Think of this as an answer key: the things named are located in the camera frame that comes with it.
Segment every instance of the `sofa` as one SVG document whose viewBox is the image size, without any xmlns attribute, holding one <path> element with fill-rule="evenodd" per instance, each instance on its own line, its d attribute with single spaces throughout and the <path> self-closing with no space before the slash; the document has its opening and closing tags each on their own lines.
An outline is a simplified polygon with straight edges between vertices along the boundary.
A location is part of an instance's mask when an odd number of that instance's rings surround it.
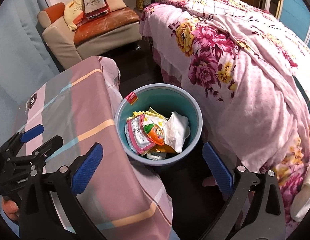
<svg viewBox="0 0 310 240">
<path fill-rule="evenodd" d="M 88 21 L 75 31 L 64 20 L 64 3 L 52 5 L 38 14 L 45 29 L 42 37 L 60 64 L 68 69 L 80 61 L 142 39 L 139 16 L 129 7 Z"/>
</svg>

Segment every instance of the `blue wall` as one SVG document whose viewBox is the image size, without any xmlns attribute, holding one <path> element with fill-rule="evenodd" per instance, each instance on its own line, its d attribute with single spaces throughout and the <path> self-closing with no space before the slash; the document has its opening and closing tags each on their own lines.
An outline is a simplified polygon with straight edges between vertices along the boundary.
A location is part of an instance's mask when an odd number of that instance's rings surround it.
<svg viewBox="0 0 310 240">
<path fill-rule="evenodd" d="M 305 41 L 310 26 L 310 12 L 303 0 L 284 0 L 280 21 Z"/>
</svg>

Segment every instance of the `hennessy bottle pillow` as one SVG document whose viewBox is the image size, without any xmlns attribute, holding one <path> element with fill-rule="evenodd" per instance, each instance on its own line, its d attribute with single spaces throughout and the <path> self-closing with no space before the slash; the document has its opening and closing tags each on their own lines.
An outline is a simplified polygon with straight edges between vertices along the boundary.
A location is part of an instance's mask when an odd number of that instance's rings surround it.
<svg viewBox="0 0 310 240">
<path fill-rule="evenodd" d="M 87 20 L 93 20 L 109 13 L 110 9 L 106 0 L 83 0 L 84 13 Z"/>
</svg>

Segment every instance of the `beige sofa arm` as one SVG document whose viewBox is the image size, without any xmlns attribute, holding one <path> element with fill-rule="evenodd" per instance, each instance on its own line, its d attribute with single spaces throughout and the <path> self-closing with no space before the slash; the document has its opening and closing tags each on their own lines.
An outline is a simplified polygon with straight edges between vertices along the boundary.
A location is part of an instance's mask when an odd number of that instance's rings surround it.
<svg viewBox="0 0 310 240">
<path fill-rule="evenodd" d="M 68 69 L 82 61 L 74 44 L 75 33 L 70 31 L 64 17 L 60 17 L 42 33 L 42 37 L 60 64 Z"/>
</svg>

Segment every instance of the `floral bedspread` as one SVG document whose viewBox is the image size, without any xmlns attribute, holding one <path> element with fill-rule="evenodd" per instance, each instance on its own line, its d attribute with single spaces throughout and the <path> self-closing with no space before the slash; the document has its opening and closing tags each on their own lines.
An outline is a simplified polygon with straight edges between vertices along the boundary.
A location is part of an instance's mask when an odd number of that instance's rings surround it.
<svg viewBox="0 0 310 240">
<path fill-rule="evenodd" d="M 140 33 L 152 37 L 164 81 L 199 103 L 204 139 L 250 171 L 277 172 L 289 235 L 310 165 L 310 113 L 293 78 L 310 104 L 309 48 L 239 0 L 160 0 L 144 10 Z"/>
</svg>

